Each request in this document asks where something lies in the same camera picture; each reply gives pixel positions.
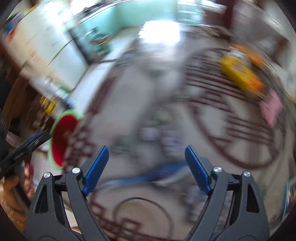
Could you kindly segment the person's left hand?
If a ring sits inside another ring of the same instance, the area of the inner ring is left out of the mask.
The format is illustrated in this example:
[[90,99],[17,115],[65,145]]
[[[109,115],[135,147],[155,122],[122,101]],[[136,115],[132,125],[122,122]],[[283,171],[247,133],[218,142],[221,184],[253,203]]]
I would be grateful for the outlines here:
[[35,193],[34,169],[30,163],[15,166],[4,175],[1,182],[1,206],[6,212],[28,214]]

